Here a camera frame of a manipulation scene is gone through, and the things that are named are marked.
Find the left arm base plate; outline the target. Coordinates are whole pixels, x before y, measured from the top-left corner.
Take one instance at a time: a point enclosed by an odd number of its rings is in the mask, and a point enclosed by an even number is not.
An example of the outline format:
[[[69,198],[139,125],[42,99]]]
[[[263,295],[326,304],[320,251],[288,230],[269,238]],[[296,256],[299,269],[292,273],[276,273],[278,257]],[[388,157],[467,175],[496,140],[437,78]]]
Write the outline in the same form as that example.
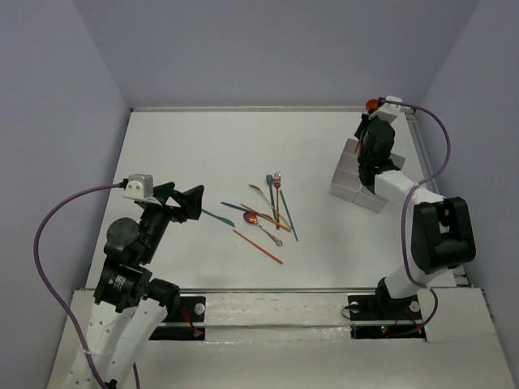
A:
[[[151,341],[203,341],[206,335],[205,313],[205,296],[182,295],[178,309],[166,316],[149,339]]]

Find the iridescent metal spoon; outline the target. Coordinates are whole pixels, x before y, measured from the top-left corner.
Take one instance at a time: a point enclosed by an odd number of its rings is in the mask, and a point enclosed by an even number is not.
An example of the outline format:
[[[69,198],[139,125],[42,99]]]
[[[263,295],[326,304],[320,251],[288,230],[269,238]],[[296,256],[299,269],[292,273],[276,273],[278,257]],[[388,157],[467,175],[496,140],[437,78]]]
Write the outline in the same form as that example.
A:
[[[278,238],[277,236],[275,236],[274,234],[270,233],[260,222],[259,222],[259,218],[258,216],[253,213],[253,212],[245,212],[243,214],[243,219],[249,223],[249,224],[254,224],[256,226],[258,226],[264,233],[266,233],[269,238],[279,247],[282,247],[283,246],[283,241]]]

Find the yellow-orange chopstick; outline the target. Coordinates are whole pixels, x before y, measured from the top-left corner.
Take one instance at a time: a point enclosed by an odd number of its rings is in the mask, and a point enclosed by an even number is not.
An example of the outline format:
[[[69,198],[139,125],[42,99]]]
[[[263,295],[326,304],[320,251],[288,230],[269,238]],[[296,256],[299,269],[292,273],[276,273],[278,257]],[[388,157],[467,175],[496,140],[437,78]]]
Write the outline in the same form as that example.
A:
[[[285,231],[289,232],[289,233],[292,233],[292,228],[289,227],[289,226],[286,226],[280,222],[278,222],[276,219],[273,219],[271,216],[267,215],[267,214],[263,214],[261,212],[258,212],[256,211],[255,209],[251,208],[251,207],[248,207],[247,205],[241,203],[240,204],[245,210],[249,211],[249,212],[252,212],[254,213],[256,216],[260,217],[260,218],[263,218],[265,220],[267,220],[268,222],[276,225],[277,228],[279,229],[284,229]]]

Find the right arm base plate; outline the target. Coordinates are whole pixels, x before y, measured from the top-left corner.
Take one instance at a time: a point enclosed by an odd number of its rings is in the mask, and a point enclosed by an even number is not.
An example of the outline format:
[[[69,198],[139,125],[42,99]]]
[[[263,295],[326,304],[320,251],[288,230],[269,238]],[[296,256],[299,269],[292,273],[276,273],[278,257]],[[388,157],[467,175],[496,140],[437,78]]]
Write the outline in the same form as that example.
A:
[[[354,294],[341,314],[354,340],[426,339],[416,295],[382,306],[375,294]]]

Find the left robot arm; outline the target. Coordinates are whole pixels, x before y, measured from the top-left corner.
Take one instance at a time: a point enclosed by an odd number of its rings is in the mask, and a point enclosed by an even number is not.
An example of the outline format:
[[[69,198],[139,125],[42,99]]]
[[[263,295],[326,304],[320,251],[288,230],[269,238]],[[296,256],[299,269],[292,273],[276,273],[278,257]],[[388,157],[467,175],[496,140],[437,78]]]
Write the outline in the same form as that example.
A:
[[[124,387],[151,334],[179,311],[179,287],[153,278],[146,265],[170,224],[199,219],[204,186],[180,192],[172,182],[155,186],[152,176],[132,174],[120,187],[143,213],[139,220],[119,218],[107,229],[87,331],[64,388]]]

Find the orange plastic spoon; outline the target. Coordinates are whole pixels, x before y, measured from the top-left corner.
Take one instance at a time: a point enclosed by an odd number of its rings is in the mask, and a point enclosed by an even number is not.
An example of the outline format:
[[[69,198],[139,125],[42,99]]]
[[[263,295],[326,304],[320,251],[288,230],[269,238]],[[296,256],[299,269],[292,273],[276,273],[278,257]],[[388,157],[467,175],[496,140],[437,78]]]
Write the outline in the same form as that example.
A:
[[[374,99],[370,99],[366,104],[365,104],[365,109],[368,113],[373,113],[375,112],[378,108],[379,108],[379,101],[377,98],[374,98]]]

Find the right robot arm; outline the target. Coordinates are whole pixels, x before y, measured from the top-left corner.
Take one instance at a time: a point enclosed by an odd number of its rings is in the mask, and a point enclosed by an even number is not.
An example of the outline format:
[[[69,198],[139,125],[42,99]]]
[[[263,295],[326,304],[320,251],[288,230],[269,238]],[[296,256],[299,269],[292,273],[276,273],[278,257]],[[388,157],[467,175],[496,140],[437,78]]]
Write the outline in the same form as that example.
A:
[[[401,207],[403,265],[377,285],[375,312],[398,313],[405,301],[437,276],[475,259],[476,245],[467,202],[446,198],[412,181],[393,161],[396,131],[373,113],[363,113],[358,140],[358,173],[372,194]]]

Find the teal chopstick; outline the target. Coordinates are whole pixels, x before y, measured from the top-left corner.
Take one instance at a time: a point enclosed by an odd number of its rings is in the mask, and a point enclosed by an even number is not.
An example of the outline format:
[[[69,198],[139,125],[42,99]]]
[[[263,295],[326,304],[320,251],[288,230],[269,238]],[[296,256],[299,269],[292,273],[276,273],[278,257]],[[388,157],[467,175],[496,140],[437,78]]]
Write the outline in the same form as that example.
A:
[[[291,217],[291,214],[290,214],[290,210],[289,210],[289,207],[288,207],[288,204],[286,202],[286,199],[285,199],[285,194],[284,194],[284,191],[283,190],[280,190],[280,196],[281,196],[281,201],[283,203],[283,206],[284,206],[284,209],[285,209],[285,212],[286,212],[286,215],[288,216],[288,220],[290,222],[290,227],[292,229],[292,233],[294,235],[294,239],[296,242],[299,242],[299,239],[298,239],[298,234],[297,234],[297,230],[294,226],[294,222],[293,222],[293,219]]]

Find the copper fork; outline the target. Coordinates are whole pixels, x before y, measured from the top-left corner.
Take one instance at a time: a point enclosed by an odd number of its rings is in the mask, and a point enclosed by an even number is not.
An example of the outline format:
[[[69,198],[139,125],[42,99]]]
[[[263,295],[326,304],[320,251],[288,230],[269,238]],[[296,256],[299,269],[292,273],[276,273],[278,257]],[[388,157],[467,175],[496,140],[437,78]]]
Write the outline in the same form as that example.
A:
[[[277,223],[281,222],[281,215],[280,215],[280,194],[279,190],[281,187],[281,173],[279,171],[276,171],[273,174],[273,185],[276,189],[276,213],[277,213]]]

